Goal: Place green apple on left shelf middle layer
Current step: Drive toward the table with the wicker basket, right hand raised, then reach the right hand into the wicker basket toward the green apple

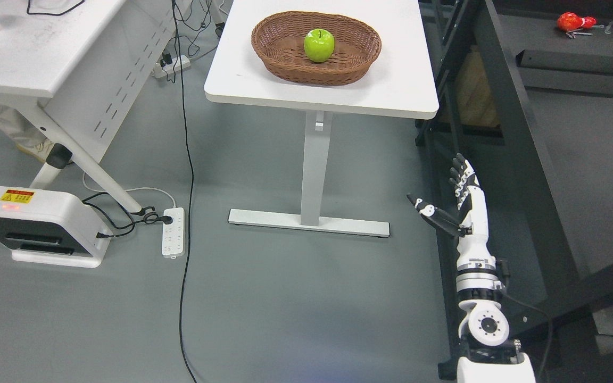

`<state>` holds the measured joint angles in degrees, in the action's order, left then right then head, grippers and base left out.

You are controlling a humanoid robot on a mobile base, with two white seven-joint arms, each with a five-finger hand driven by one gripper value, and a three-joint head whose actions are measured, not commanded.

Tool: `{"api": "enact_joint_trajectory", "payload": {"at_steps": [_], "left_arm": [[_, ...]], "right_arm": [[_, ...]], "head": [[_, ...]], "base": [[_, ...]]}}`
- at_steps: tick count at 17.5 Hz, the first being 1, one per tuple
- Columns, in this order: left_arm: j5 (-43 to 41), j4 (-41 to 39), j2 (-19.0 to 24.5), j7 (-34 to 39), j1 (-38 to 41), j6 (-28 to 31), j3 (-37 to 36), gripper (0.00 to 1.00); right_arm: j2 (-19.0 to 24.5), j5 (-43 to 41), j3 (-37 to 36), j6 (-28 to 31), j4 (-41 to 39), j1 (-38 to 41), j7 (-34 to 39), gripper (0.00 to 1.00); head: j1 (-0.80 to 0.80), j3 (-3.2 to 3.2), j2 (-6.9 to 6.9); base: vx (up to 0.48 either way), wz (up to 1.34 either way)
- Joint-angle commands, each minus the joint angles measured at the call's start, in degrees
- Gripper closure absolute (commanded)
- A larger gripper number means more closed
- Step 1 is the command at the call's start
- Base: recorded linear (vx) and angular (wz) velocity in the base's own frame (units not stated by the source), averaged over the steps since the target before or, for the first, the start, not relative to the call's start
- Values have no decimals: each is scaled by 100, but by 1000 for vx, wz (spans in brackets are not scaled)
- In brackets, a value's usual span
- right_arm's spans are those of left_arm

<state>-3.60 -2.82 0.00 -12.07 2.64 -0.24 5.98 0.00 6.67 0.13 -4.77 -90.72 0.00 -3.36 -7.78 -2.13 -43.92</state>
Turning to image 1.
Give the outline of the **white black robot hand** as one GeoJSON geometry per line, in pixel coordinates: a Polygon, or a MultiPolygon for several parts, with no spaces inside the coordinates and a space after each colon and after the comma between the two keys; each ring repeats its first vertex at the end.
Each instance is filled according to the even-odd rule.
{"type": "Polygon", "coordinates": [[[486,197],[474,168],[461,153],[452,160],[450,184],[457,198],[457,218],[413,194],[407,194],[407,199],[424,221],[458,239],[461,255],[489,256],[486,197]]]}

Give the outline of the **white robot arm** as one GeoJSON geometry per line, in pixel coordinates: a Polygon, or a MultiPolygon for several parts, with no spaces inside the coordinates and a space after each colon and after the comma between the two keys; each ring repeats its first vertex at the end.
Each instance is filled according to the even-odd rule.
{"type": "Polygon", "coordinates": [[[469,251],[457,260],[458,306],[465,317],[458,326],[458,382],[534,382],[528,355],[509,338],[509,322],[501,311],[503,288],[489,252],[469,251]]]}

